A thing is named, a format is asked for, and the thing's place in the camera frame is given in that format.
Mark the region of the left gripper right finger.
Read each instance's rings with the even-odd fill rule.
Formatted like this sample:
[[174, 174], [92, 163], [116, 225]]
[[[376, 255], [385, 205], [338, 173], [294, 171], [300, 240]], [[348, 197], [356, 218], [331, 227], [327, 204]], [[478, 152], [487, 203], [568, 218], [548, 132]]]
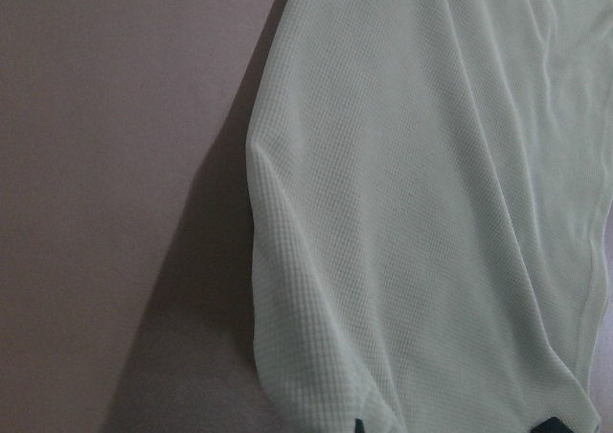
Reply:
[[570, 433], [570, 428], [558, 417], [550, 417], [536, 425], [532, 433]]

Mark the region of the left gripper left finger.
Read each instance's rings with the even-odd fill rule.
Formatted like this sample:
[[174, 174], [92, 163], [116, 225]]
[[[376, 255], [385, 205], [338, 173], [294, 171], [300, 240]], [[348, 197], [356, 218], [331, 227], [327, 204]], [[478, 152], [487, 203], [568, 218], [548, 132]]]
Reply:
[[356, 419], [354, 421], [354, 433], [365, 433], [364, 423], [361, 419]]

